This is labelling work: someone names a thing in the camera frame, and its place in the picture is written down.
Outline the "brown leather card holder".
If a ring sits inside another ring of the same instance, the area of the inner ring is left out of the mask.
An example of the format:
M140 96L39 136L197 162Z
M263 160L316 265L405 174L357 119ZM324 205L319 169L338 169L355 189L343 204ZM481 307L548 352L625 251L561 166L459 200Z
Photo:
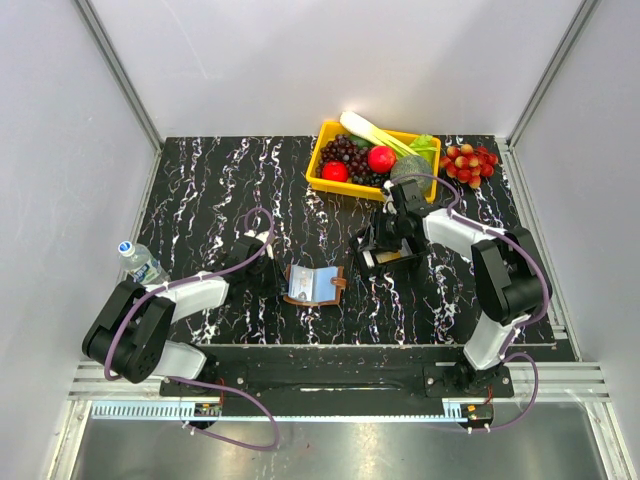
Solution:
M293 305L300 306L332 306L338 305L341 301L343 291L347 287L347 281L344 277L344 269L337 266L327 266L323 268L308 268L314 272L313 278L313 294L312 299L306 302L295 301L288 296L289 293L289 276L290 269L293 265L289 265L285 272L287 280L287 289L284 300Z

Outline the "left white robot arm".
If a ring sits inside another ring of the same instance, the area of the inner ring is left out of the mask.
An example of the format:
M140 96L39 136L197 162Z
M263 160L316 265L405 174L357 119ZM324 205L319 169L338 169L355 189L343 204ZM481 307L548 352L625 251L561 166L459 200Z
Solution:
M133 384L151 376L179 376L193 394L213 390L217 372L201 349L169 339L172 324L213 310L249 292L278 296L286 281L268 232L249 232L222 257L221 274L203 271L168 285L143 286L132 280L116 285L85 335L81 350L107 366L109 375Z

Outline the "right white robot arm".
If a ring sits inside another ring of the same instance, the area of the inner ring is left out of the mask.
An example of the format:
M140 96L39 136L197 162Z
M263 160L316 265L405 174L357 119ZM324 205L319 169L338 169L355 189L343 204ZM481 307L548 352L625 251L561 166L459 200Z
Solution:
M459 361L443 375L446 386L469 396L486 389L517 333L543 317L552 296L531 233L471 220L453 206L426 201L416 177L404 175L382 188L384 205L350 246L365 276L420 265L431 244L469 259L481 315Z

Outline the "black card box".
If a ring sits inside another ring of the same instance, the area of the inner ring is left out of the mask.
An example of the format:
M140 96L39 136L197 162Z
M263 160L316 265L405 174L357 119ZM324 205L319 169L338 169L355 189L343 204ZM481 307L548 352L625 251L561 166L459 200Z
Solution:
M399 250L384 250L373 243L372 228L357 231L349 240L354 264L363 277L382 277L387 273L415 270L427 253L427 248L414 240L401 240Z

